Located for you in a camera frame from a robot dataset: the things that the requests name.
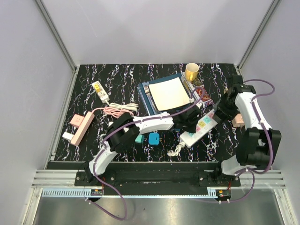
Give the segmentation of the teal small plug adapter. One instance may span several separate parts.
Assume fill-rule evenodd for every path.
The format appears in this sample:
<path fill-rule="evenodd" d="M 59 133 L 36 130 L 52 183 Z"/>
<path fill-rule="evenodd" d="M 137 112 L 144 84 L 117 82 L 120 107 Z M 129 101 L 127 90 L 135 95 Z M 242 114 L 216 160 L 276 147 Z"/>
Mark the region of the teal small plug adapter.
<path fill-rule="evenodd" d="M 135 139 L 135 142 L 136 143 L 139 143 L 139 144 L 143 144 L 145 141 L 145 136 L 144 135 L 138 135 Z"/>

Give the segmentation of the pink deer cube adapter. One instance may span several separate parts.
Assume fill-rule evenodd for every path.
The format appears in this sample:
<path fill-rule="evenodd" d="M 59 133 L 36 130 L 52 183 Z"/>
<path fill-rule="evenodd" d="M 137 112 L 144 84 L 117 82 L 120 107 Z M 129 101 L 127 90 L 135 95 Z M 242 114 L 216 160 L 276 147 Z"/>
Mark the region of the pink deer cube adapter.
<path fill-rule="evenodd" d="M 242 115 L 240 113 L 238 113 L 232 120 L 232 126 L 235 128 L 244 126 L 244 121 L 243 121 Z"/>

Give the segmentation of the light blue plug adapter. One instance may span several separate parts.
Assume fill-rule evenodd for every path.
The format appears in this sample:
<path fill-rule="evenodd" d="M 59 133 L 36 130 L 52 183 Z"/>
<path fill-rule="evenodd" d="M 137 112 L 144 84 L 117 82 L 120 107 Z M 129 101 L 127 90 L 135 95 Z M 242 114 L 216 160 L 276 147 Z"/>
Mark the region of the light blue plug adapter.
<path fill-rule="evenodd" d="M 157 146 L 160 143 L 160 135 L 159 133 L 149 133 L 149 138 L 148 138 L 148 143 L 149 145 L 152 146 Z"/>

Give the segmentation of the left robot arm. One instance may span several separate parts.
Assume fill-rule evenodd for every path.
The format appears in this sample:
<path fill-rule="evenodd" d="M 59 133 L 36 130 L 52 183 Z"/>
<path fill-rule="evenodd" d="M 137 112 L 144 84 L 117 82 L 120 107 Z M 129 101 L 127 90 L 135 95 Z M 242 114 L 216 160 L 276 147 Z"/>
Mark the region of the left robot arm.
<path fill-rule="evenodd" d="M 128 150 L 139 135 L 173 128 L 190 133 L 196 131 L 201 113 L 196 104 L 191 104 L 178 112 L 167 111 L 146 117 L 134 117 L 127 112 L 124 113 L 108 127 L 98 154 L 84 169 L 85 180 L 92 186 L 97 185 L 108 164 L 117 154 Z"/>

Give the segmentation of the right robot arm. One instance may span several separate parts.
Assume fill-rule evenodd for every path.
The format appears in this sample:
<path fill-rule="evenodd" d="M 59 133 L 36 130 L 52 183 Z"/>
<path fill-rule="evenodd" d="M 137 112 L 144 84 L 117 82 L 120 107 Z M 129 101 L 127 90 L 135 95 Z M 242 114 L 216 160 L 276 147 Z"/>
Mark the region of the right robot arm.
<path fill-rule="evenodd" d="M 218 123 L 233 120 L 241 114 L 245 133 L 236 154 L 214 169 L 214 183 L 223 186 L 230 178 L 244 172 L 266 173 L 272 166 L 282 138 L 266 121 L 252 85 L 246 85 L 240 75 L 228 79 L 228 90 L 214 106 L 213 119 Z"/>

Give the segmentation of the white multicolour power strip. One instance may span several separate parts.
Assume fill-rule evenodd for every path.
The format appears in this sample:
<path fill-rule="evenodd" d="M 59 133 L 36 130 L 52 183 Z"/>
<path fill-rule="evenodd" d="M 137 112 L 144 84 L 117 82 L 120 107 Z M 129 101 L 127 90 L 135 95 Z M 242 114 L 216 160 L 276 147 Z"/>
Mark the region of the white multicolour power strip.
<path fill-rule="evenodd" d="M 214 112 L 214 109 L 212 109 L 199 119 L 194 133 L 185 131 L 180 135 L 180 140 L 184 142 L 185 146 L 192 147 L 218 124 L 215 120 L 213 120 Z"/>

